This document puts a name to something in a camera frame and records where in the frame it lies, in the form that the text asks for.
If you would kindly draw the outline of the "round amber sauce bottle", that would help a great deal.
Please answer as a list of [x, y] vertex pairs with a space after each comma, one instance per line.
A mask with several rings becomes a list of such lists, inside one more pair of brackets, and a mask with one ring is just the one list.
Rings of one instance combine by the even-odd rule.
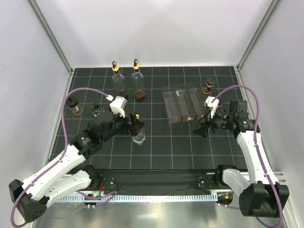
[[83, 113], [83, 107], [74, 96], [69, 96], [66, 100], [66, 105], [75, 116], [80, 116]]

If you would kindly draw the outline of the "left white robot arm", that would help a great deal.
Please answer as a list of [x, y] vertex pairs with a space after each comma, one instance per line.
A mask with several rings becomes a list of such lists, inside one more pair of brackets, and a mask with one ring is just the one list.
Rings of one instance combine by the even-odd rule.
[[84, 166], [65, 180], [62, 177], [100, 151], [103, 143], [119, 132], [137, 136], [144, 126], [137, 113], [130, 113], [126, 117], [110, 111], [101, 113], [45, 167], [23, 181], [13, 180], [9, 184], [14, 203], [12, 210], [18, 210], [25, 222], [31, 223], [41, 217], [53, 203], [70, 193], [82, 189], [98, 189], [103, 178], [92, 165]]

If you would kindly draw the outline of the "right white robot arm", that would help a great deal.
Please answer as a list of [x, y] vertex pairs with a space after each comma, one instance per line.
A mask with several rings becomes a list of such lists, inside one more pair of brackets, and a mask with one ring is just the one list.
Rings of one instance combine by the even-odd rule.
[[230, 112], [218, 113], [219, 100], [209, 96], [204, 106], [207, 114], [202, 117], [200, 127], [193, 132], [204, 138], [211, 130], [229, 130], [240, 146], [249, 178], [246, 179], [234, 165], [219, 165], [213, 181], [219, 188], [230, 187], [239, 198], [242, 215], [247, 217], [277, 218], [284, 208], [289, 189], [281, 185], [267, 160], [259, 127], [250, 119], [247, 102], [232, 100]]

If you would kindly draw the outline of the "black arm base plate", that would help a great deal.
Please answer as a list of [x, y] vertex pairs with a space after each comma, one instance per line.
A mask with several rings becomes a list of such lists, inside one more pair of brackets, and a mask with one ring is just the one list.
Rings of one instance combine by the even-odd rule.
[[93, 188], [81, 190], [103, 190], [109, 193], [115, 190], [118, 195], [139, 196], [175, 196], [203, 195], [212, 190], [231, 191], [219, 182], [213, 169], [194, 170], [127, 170], [98, 169], [101, 180]]

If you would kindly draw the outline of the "small black spice jar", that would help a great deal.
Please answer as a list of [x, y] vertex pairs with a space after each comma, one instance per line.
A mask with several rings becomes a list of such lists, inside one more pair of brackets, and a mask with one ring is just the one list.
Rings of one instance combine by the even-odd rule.
[[218, 104], [217, 111], [220, 112], [220, 113], [224, 112], [224, 108], [223, 108], [222, 103]]
[[208, 78], [206, 83], [205, 83], [205, 87], [203, 89], [203, 93], [205, 95], [212, 95], [213, 90], [214, 90], [214, 84], [215, 84], [215, 80], [213, 78]]

